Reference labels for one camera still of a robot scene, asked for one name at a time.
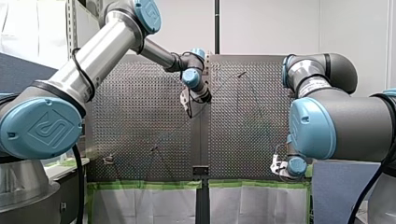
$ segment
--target pegboard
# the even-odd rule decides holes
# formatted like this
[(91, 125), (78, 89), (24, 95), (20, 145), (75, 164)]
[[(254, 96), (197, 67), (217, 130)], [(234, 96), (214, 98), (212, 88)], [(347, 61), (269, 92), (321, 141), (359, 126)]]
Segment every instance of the pegboard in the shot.
[[(290, 106), (282, 60), (211, 55), (205, 78), (212, 103), (189, 119), (179, 102), (179, 73), (125, 56), (89, 106), (89, 181), (191, 180), (197, 162), (209, 165), (210, 178), (276, 177), (269, 167), (276, 145), (286, 141)], [(110, 155), (113, 164), (105, 164)]]
[[(178, 76), (135, 55), (114, 68), (87, 122), (90, 181), (192, 179), (191, 121)], [(110, 155), (113, 163), (105, 164)]]
[[(275, 147), (286, 141), (291, 103), (281, 83), (283, 58), (210, 57), (210, 178), (276, 177), (269, 167)], [(278, 153), (283, 159), (286, 149)]]

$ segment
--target black pole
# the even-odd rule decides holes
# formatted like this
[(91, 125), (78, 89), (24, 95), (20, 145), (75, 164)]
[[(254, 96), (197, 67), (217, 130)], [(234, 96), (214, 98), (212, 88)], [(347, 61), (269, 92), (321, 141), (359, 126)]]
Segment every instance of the black pole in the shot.
[(220, 0), (215, 0), (215, 54), (220, 54)]

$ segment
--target metal pole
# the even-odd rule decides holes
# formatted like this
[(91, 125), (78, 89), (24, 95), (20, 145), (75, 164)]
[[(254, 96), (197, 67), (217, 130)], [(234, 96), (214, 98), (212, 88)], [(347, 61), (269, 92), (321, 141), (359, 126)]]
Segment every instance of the metal pole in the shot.
[(220, 54), (220, 0), (215, 0), (215, 54)]
[(145, 39), (145, 46), (140, 54), (164, 68), (172, 67), (176, 60), (173, 54), (147, 38)]

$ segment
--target blue joint cap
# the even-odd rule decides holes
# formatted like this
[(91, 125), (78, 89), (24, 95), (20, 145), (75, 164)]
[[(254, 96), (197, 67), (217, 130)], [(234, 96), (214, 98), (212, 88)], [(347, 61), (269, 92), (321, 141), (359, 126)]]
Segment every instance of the blue joint cap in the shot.
[(0, 120), (0, 144), (21, 159), (49, 159), (69, 150), (81, 134), (81, 116), (68, 102), (40, 97), (10, 109)]
[(134, 0), (134, 12), (150, 35), (160, 31), (161, 15), (154, 0)]
[(205, 58), (205, 51), (203, 49), (191, 49), (190, 52), (200, 56), (202, 59)]
[(188, 68), (183, 72), (181, 81), (188, 88), (193, 89), (199, 85), (201, 82), (201, 75), (195, 68)]
[(327, 160), (334, 154), (336, 134), (332, 118), (315, 99), (305, 97), (293, 101), (289, 129), (291, 144), (302, 155)]
[(385, 91), (383, 91), (383, 93), (388, 95), (388, 96), (395, 96), (396, 97), (396, 88), (385, 90)]
[(306, 171), (306, 162), (301, 157), (291, 157), (288, 161), (288, 173), (293, 176), (302, 176)]

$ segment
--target cable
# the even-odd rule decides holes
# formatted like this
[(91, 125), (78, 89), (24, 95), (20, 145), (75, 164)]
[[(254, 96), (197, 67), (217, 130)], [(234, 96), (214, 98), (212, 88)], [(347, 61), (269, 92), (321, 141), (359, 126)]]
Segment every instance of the cable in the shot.
[(86, 79), (86, 80), (88, 81), (88, 83), (90, 84), (90, 88), (91, 88), (91, 91), (92, 91), (92, 92), (91, 92), (90, 98), (89, 98), (88, 101), (87, 101), (87, 102), (89, 102), (89, 101), (91, 101), (92, 98), (95, 96), (95, 86), (93, 85), (93, 82), (92, 82), (92, 80), (90, 79), (90, 77), (87, 75), (87, 73), (86, 73), (84, 70), (82, 70), (81, 66), (79, 65), (79, 63), (78, 63), (78, 61), (77, 61), (77, 59), (76, 59), (76, 54), (77, 54), (78, 51), (79, 51), (79, 48), (73, 49), (73, 51), (72, 51), (72, 60), (73, 60), (73, 62), (75, 63), (76, 68), (77, 68), (79, 74), (80, 74), (81, 76), (85, 77), (85, 79)]
[(82, 224), (84, 217), (84, 174), (82, 172), (81, 156), (79, 155), (77, 144), (73, 145), (73, 153), (77, 164), (78, 173), (78, 213), (76, 224)]
[(369, 192), (371, 187), (375, 184), (376, 180), (381, 176), (384, 169), (389, 165), (395, 152), (396, 152), (396, 137), (393, 139), (393, 144), (390, 147), (387, 157), (385, 157), (385, 159), (382, 160), (381, 165), (379, 166), (378, 170), (376, 170), (375, 174), (370, 179), (370, 181), (367, 183), (366, 187), (364, 187), (364, 190), (361, 192), (361, 195), (359, 195), (359, 198), (356, 201), (355, 206), (353, 207), (352, 213), (349, 216), (348, 224), (353, 224), (355, 222), (355, 216), (358, 213), (359, 208), (361, 207), (361, 202), (363, 202), (364, 197), (366, 197), (366, 194)]

